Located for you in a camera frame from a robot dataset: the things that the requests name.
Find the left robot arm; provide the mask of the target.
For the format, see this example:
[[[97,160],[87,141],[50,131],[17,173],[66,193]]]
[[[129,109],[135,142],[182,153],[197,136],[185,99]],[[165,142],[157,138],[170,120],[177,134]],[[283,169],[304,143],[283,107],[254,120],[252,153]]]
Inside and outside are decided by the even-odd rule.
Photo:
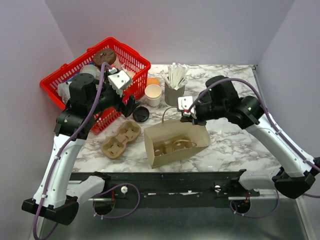
[[[79,207],[91,197],[107,197],[114,190],[111,177],[94,172],[73,189],[69,180],[82,146],[96,123],[95,114],[113,107],[125,117],[139,105],[133,95],[123,102],[124,91],[133,80],[123,70],[96,80],[89,73],[80,73],[69,84],[70,99],[57,117],[50,160],[42,182],[30,199],[22,203],[22,210],[57,224],[69,225]]]

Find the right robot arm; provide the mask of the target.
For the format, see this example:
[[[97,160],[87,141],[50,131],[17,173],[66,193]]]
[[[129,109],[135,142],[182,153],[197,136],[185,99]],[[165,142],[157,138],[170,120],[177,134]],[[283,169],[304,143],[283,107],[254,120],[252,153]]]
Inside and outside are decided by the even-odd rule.
[[[247,190],[277,190],[291,199],[306,195],[320,172],[320,159],[306,153],[279,127],[250,83],[222,75],[210,82],[196,99],[177,99],[181,121],[204,126],[225,118],[254,136],[281,165],[275,170],[245,170],[230,183],[230,191],[241,196]]]

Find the brown paper bag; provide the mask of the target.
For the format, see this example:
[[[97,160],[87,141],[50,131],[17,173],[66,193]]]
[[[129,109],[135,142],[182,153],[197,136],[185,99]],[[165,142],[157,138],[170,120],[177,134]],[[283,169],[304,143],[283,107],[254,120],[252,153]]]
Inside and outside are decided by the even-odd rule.
[[[151,168],[158,168],[193,157],[211,144],[205,126],[165,120],[143,130],[146,155]]]

